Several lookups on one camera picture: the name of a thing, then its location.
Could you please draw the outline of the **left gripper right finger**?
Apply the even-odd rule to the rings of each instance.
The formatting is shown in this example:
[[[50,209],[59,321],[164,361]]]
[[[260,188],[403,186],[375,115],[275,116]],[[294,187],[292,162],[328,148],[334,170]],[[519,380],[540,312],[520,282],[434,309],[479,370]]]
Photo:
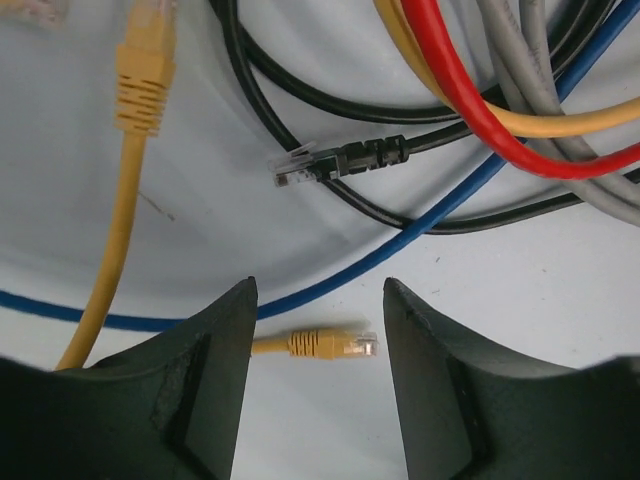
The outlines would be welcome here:
[[[597,367],[500,345],[397,279],[384,326],[411,479],[595,479]]]

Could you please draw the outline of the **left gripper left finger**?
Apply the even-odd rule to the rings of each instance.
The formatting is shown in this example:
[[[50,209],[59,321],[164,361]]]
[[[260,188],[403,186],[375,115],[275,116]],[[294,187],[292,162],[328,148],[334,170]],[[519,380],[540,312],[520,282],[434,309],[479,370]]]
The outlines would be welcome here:
[[[230,477],[257,299],[255,279],[243,279],[177,326],[93,365],[133,395],[115,403],[127,429],[117,478]]]

